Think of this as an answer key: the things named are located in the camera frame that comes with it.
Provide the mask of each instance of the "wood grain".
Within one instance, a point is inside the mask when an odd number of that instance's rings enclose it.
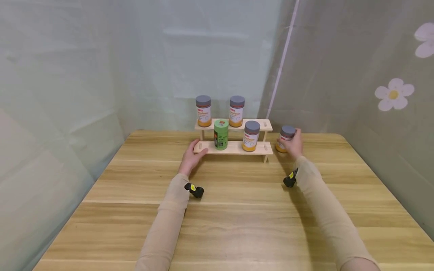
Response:
[[[197,136],[130,135],[35,270],[132,270],[182,153]],[[345,139],[303,136],[305,156],[382,270],[434,270],[434,243]],[[267,138],[274,148],[277,134]],[[269,160],[203,158],[190,180],[205,194],[189,202],[171,271],[335,270],[303,195],[282,183],[292,161],[276,151]]]

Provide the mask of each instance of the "human arm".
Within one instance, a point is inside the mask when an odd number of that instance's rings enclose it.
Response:
[[[296,160],[297,186],[316,219],[328,245],[333,249],[339,271],[379,271],[375,260],[360,239],[342,205],[322,180],[316,166],[302,153],[301,130],[291,141],[278,141]]]
[[[190,197],[190,193],[184,186],[188,183],[192,169],[208,152],[208,149],[204,149],[198,154],[193,153],[193,148],[198,141],[191,142],[184,153],[178,174],[170,182],[158,208],[157,216],[146,236],[135,271],[167,271],[170,268]]]

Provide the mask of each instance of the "gray bottle cap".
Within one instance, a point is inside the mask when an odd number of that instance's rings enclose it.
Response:
[[[284,137],[293,137],[296,133],[296,129],[289,125],[283,125],[280,130],[280,134]]]
[[[248,134],[257,134],[261,129],[261,125],[257,121],[248,121],[244,126],[244,131]]]
[[[231,98],[230,98],[230,106],[233,106],[233,107],[242,107],[242,106],[244,106],[244,102],[245,102],[246,100],[244,99],[244,97],[243,96],[238,96],[238,95],[236,95],[236,96],[232,96]]]
[[[211,97],[208,95],[199,95],[196,97],[196,106],[205,107],[211,105]]]

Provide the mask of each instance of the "yellow flower center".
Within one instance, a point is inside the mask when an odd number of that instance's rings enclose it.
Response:
[[[394,89],[389,92],[389,99],[391,99],[391,100],[398,98],[398,96],[399,96],[398,91],[396,91]]]

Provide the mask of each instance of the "arm sleeve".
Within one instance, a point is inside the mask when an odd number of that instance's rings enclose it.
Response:
[[[184,188],[187,183],[188,177],[184,174],[176,175],[170,182],[146,236],[135,271],[169,270],[190,197]]]
[[[334,251],[337,270],[344,271],[342,266],[354,258],[369,260],[374,263],[372,266],[376,267],[369,270],[379,270],[350,217],[326,186],[316,166],[301,156],[296,160],[294,167],[298,168],[297,186],[311,208],[328,245]]]

